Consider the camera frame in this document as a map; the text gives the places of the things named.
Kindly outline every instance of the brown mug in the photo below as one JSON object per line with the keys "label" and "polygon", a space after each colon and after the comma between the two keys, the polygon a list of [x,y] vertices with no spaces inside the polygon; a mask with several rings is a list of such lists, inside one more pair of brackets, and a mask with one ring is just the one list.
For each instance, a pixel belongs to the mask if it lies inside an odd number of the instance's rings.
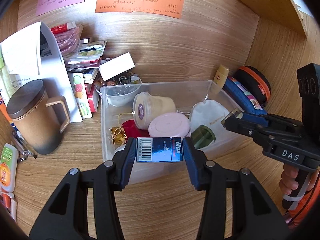
{"label": "brown mug", "polygon": [[[61,104],[65,121],[61,125],[52,105]],[[7,113],[25,140],[39,153],[53,152],[70,123],[64,96],[49,98],[41,79],[20,87],[10,98]]]}

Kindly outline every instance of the pink lid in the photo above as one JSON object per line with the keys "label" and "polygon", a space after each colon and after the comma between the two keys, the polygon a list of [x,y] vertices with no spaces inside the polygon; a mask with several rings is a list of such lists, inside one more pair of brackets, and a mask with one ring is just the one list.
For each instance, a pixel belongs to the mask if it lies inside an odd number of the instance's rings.
{"label": "pink lid", "polygon": [[189,119],[180,113],[159,115],[149,125],[151,137],[185,137],[190,131]]}

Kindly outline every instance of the orange sticky note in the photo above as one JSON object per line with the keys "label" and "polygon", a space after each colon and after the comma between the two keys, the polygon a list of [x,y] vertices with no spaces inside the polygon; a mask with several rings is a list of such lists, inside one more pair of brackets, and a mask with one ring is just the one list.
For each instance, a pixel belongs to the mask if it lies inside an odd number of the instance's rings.
{"label": "orange sticky note", "polygon": [[96,13],[148,12],[181,18],[184,0],[97,0]]}

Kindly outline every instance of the mug handle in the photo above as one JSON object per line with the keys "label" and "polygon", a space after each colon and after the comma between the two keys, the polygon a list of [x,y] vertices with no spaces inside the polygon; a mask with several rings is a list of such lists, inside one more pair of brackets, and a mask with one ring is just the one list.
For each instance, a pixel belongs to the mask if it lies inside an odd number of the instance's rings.
{"label": "mug handle", "polygon": [[63,124],[60,126],[60,133],[63,133],[67,125],[70,123],[70,113],[69,113],[69,109],[66,107],[64,103],[65,100],[66,98],[64,96],[56,96],[56,97],[48,98],[47,102],[45,103],[46,107],[56,105],[56,104],[62,105],[64,114],[66,115],[66,119],[63,122]]}

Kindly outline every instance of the bowl of beads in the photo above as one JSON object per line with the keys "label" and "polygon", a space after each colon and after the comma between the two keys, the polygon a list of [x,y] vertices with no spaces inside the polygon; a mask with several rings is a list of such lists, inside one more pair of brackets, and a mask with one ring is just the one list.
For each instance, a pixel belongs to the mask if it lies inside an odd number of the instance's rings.
{"label": "bowl of beads", "polygon": [[139,93],[139,85],[141,84],[141,78],[136,74],[135,76],[131,73],[121,73],[107,81],[103,81],[101,78],[95,82],[95,89],[98,91],[99,95],[102,97],[100,89],[102,87],[108,87],[107,89],[107,100],[112,106],[124,106],[130,101],[133,101],[135,96]]}

